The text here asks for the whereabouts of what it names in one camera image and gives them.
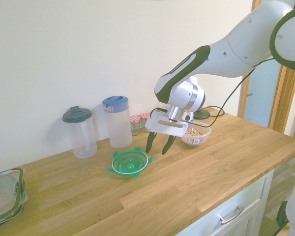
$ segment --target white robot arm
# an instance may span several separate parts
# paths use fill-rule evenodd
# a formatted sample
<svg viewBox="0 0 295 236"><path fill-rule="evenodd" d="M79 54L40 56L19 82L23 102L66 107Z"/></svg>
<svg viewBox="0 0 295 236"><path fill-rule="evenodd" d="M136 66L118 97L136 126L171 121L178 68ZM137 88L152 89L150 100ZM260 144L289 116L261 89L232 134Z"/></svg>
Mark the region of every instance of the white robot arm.
<svg viewBox="0 0 295 236"><path fill-rule="evenodd" d="M195 112L205 101L205 93L193 80L195 74L238 77L250 72L271 55L295 70L295 9L280 1L268 1L246 16L223 39L202 46L186 57L156 84L157 99L171 105L168 112L155 111L146 123L150 131L149 152L157 132L170 135L163 149L176 136L184 135L188 124L181 120L185 111ZM295 236L295 187L286 207L291 223L288 236Z"/></svg>
<svg viewBox="0 0 295 236"><path fill-rule="evenodd" d="M182 120L185 111L199 110L205 101L205 92L198 83L188 81L195 74L238 77L250 72L255 65L271 56L270 38L278 22L292 8L280 1L268 1L239 22L221 40L202 46L187 56L156 86L157 99L171 107L167 112L154 111L146 122L150 131L146 152L149 152L157 133L169 135L165 154L175 140L185 134L188 123Z"/></svg>

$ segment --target drawer handle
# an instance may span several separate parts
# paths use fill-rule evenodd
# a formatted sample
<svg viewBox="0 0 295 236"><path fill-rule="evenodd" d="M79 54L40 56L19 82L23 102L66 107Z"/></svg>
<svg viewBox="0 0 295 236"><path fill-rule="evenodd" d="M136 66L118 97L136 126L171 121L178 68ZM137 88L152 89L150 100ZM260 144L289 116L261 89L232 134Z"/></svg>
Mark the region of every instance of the drawer handle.
<svg viewBox="0 0 295 236"><path fill-rule="evenodd" d="M226 220L226 219L224 219L224 217L221 217L221 219L220 219L221 220L221 225L225 225L225 224L231 222L232 220L234 220L236 217L238 217L242 213L242 211L244 209L245 209L244 206L237 206L235 211L238 210L239 212L237 212L237 214L234 215L232 218Z"/></svg>

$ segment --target wooden countertop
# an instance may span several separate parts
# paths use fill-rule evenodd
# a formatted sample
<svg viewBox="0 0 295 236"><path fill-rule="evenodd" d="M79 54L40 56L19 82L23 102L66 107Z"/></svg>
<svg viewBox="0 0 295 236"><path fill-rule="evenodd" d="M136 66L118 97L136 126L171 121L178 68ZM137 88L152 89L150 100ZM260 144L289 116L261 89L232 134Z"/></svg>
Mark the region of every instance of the wooden countertop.
<svg viewBox="0 0 295 236"><path fill-rule="evenodd" d="M88 159L67 151L22 166L29 200L0 236L172 236L295 155L294 138L229 114L211 128L201 147L177 138L165 155L158 134L137 178L107 172L108 139ZM145 150L147 136L118 151Z"/></svg>

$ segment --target jar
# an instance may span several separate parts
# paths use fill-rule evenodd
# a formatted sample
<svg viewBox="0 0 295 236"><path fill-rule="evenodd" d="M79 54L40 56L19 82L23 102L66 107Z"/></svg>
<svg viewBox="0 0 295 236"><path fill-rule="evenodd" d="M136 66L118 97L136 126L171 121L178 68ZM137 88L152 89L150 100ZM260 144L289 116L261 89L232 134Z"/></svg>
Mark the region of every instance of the jar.
<svg viewBox="0 0 295 236"><path fill-rule="evenodd" d="M140 116L130 116L131 134L136 136L140 133Z"/></svg>
<svg viewBox="0 0 295 236"><path fill-rule="evenodd" d="M140 115L140 128L141 128L141 131L144 132L144 133L148 133L149 132L146 129L146 122L147 122L149 116L150 116L150 112L142 113Z"/></svg>
<svg viewBox="0 0 295 236"><path fill-rule="evenodd" d="M132 143L128 98L113 96L103 101L104 113L113 148L125 148Z"/></svg>
<svg viewBox="0 0 295 236"><path fill-rule="evenodd" d="M71 107L70 111L62 116L72 144L73 153L78 158L88 158L97 152L92 112L78 106Z"/></svg>

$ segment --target plastic pitcher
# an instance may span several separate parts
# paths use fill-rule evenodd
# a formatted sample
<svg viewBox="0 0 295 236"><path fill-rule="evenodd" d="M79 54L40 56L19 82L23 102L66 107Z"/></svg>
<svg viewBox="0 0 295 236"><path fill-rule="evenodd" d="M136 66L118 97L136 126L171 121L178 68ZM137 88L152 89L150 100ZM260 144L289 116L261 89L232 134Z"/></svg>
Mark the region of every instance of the plastic pitcher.
<svg viewBox="0 0 295 236"><path fill-rule="evenodd" d="M110 144L125 148L132 143L128 98L113 96L103 101Z"/></svg>
<svg viewBox="0 0 295 236"><path fill-rule="evenodd" d="M67 125L74 155L78 158L88 158L97 152L91 116L92 112L89 109L77 106L71 107L62 117Z"/></svg>

